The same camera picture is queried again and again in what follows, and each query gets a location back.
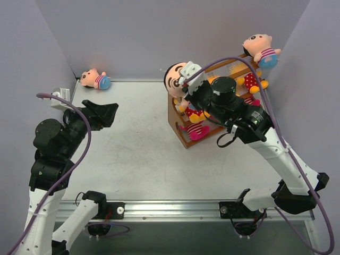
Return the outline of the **white pink plush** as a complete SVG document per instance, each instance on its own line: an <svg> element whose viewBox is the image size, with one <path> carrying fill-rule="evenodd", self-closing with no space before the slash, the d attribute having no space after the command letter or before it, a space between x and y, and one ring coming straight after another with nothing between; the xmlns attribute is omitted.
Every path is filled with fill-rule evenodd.
<svg viewBox="0 0 340 255"><path fill-rule="evenodd" d="M201 123L193 123L186 127L180 126L180 129L183 131L186 131L189 135L189 138L192 141L197 141L197 140L202 139L210 131L209 126L207 125L202 126Z"/></svg>
<svg viewBox="0 0 340 255"><path fill-rule="evenodd" d="M261 106L260 100L252 97L245 98L244 102L252 106Z"/></svg>

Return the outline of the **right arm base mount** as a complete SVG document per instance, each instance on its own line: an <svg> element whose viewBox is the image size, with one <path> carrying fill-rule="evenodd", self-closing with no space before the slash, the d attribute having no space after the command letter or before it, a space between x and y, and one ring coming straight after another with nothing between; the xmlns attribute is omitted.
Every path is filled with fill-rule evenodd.
<svg viewBox="0 0 340 255"><path fill-rule="evenodd" d="M219 213L222 219L259 219L264 213L263 209L251 211L243 204L244 197L250 189L245 189L241 192L236 200L220 201Z"/></svg>

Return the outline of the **black hair boy plush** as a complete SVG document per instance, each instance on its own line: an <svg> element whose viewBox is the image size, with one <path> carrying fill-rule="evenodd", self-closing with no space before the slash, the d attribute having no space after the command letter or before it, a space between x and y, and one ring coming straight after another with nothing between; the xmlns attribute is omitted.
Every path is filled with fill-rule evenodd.
<svg viewBox="0 0 340 255"><path fill-rule="evenodd" d="M179 103L179 110L184 112L188 107L189 102L183 99L184 92L182 90L183 86L179 84L179 79L181 77L180 71L185 67L186 62L179 62L170 66L164 75L164 86L168 93L177 100Z"/></svg>

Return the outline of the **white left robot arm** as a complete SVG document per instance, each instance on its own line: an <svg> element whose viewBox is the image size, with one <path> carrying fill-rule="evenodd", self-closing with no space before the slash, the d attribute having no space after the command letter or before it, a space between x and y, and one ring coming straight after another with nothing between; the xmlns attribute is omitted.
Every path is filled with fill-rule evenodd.
<svg viewBox="0 0 340 255"><path fill-rule="evenodd" d="M71 161L89 131L109 128L118 104L97 105L83 100L77 111L67 110L66 124L49 118L38 124L34 147L37 149L29 181L29 209L24 238L17 254L68 254L87 223L105 215L106 196L88 191L76 210L54 229L56 214L77 164Z"/></svg>

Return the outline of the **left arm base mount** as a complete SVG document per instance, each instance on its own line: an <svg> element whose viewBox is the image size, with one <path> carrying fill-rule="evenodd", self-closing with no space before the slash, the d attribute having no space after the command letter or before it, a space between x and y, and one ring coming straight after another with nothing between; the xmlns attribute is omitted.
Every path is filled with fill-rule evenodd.
<svg viewBox="0 0 340 255"><path fill-rule="evenodd" d="M105 219L112 220L112 219L123 219L125 213L125 203L116 201L116 202L109 202L107 204L107 214Z"/></svg>

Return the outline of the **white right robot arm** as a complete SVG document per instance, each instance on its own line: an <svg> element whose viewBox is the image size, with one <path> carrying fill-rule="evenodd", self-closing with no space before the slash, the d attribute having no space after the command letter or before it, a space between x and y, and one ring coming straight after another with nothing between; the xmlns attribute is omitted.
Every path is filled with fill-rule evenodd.
<svg viewBox="0 0 340 255"><path fill-rule="evenodd" d="M318 195L329 176L318 173L280 138L269 114L260 106L245 103L235 93L236 82L229 77L195 78L183 91L196 109L210 114L234 138L257 151L278 173L281 181L272 188L244 190L241 201L250 210L277 207L297 215L317 206Z"/></svg>

